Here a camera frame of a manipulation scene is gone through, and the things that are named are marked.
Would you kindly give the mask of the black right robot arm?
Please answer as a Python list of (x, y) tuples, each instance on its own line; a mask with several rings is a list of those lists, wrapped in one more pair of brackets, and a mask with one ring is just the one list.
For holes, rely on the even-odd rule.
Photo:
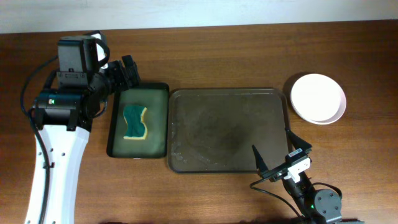
[[(342, 191), (323, 182), (312, 183), (305, 171), (312, 163), (309, 153), (312, 145), (298, 137), (291, 130), (285, 130), (287, 139), (294, 150), (285, 156), (285, 162), (273, 169), (268, 169), (255, 146), (252, 146), (256, 168), (260, 180), (251, 183), (251, 189), (275, 197), (284, 202), (298, 217), (299, 223), (338, 223), (341, 215)], [(256, 185), (264, 181), (282, 181), (285, 191), (292, 197), (296, 207), (286, 199)]]

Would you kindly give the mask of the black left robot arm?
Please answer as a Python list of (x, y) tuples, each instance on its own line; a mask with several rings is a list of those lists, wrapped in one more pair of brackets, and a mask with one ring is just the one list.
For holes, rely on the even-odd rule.
[(34, 132), (34, 178), (25, 223), (73, 223), (80, 164), (93, 120), (106, 111), (108, 96), (140, 82), (130, 55), (107, 63), (85, 85), (65, 86), (56, 78), (68, 73), (53, 70), (34, 104), (24, 113)]

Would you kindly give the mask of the green and yellow sponge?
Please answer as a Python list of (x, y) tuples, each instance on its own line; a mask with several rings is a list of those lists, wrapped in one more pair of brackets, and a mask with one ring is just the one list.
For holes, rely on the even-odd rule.
[(127, 130), (123, 136), (128, 140), (145, 140), (148, 128), (144, 121), (147, 108), (141, 105), (126, 105), (123, 110), (123, 117)]

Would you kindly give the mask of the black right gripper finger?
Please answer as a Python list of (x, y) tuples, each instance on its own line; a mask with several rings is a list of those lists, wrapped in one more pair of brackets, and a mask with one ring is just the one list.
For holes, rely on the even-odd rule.
[(301, 149), (305, 152), (310, 152), (312, 150), (312, 145), (310, 143), (298, 137), (290, 129), (285, 128), (285, 132), (287, 134), (288, 140), (293, 145), (294, 149)]
[(257, 173), (258, 174), (266, 173), (268, 171), (268, 168), (267, 168), (266, 163), (264, 162), (262, 156), (260, 155), (259, 151), (255, 147), (255, 145), (252, 145), (252, 151), (253, 151), (254, 157), (255, 157)]

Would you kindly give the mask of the pink white plate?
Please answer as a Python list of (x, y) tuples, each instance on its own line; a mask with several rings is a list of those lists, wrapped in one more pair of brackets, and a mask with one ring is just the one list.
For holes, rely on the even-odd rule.
[(317, 73), (297, 79), (290, 91), (294, 111), (304, 120), (317, 125), (338, 121), (346, 110), (346, 95), (332, 78)]

